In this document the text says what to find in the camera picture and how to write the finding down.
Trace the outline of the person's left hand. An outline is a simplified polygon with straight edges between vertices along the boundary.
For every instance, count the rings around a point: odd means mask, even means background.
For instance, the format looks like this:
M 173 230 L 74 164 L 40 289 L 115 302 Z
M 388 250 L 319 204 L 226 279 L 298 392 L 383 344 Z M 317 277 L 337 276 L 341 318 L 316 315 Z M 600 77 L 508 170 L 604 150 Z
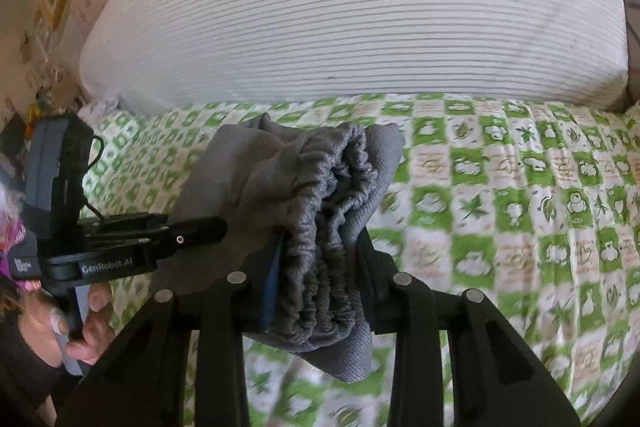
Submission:
M 70 340 L 65 349 L 58 347 L 56 333 L 66 329 L 64 317 L 37 281 L 25 283 L 21 291 L 23 309 L 17 324 L 27 346 L 47 365 L 58 367 L 63 355 L 93 365 L 115 338 L 110 322 L 113 315 L 113 293 L 109 283 L 93 284 L 88 292 L 88 315 L 82 336 Z

